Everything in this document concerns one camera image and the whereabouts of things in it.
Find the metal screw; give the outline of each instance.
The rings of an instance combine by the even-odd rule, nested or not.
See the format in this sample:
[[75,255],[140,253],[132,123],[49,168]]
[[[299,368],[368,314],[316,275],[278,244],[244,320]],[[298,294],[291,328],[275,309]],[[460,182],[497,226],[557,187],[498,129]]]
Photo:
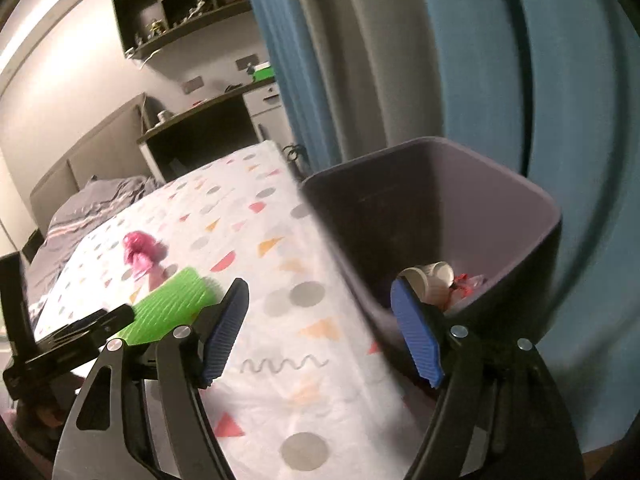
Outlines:
[[174,328],[174,337],[176,339],[184,339],[191,333],[191,327],[186,325],[180,325]]
[[533,343],[528,339],[521,337],[520,339],[518,339],[518,348],[520,350],[524,350],[525,352],[528,352],[533,348]]
[[116,350],[120,350],[122,348],[122,339],[112,339],[107,343],[107,350],[109,352],[115,352]]
[[451,335],[453,337],[457,337],[458,339],[462,339],[469,335],[469,330],[466,328],[466,326],[454,325],[451,327]]

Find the wavy line pattern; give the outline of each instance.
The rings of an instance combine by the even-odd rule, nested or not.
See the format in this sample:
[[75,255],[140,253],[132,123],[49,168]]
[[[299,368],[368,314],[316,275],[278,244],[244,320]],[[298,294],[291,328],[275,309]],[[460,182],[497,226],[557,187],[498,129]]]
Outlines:
[[260,364],[256,368],[255,363],[252,359],[245,359],[240,367],[240,373],[243,374],[245,372],[245,369],[249,368],[249,371],[251,371],[252,373],[259,374],[266,366],[273,375],[277,375],[284,369],[285,364],[289,364],[294,370],[300,370],[300,368],[302,368],[307,361],[311,361],[313,364],[315,364],[316,368],[322,368],[329,364],[329,359],[321,363],[314,355],[311,354],[305,355],[299,365],[295,364],[295,362],[293,362],[289,358],[284,359],[277,366],[273,363],[273,361],[271,361],[271,359],[263,359],[262,361],[260,361]]

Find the upholstered headboard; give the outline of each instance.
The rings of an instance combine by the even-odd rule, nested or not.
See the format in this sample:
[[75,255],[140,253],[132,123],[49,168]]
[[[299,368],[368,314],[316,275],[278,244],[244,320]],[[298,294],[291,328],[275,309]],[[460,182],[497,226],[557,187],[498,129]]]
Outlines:
[[152,125],[145,104],[146,94],[123,104],[82,136],[36,184],[30,202],[44,235],[58,208],[93,175],[101,179],[151,176],[136,144]]

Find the wall outlet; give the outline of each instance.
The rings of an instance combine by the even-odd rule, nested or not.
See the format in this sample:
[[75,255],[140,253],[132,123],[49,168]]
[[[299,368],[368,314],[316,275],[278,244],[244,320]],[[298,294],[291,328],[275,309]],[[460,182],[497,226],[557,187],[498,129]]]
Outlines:
[[182,83],[182,91],[185,94],[190,94],[194,90],[202,88],[203,86],[204,82],[202,81],[202,76],[197,76],[193,79],[189,79],[186,83]]
[[238,70],[246,70],[246,68],[249,66],[249,63],[251,63],[253,66],[256,66],[258,63],[260,63],[260,58],[258,58],[257,54],[251,54],[250,56],[236,59],[236,66],[238,67]]

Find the trash bin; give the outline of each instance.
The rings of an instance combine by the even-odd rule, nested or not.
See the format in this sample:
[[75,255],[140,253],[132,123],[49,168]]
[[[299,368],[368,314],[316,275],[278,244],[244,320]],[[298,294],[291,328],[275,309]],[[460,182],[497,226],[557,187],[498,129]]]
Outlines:
[[302,190],[388,354],[408,355],[389,296],[402,269],[446,261],[456,274],[483,274],[485,284],[446,315],[486,333],[496,311],[515,309],[524,290],[539,297],[553,268],[553,250],[542,250],[560,221],[551,197],[447,139],[414,139],[356,158],[314,174]]

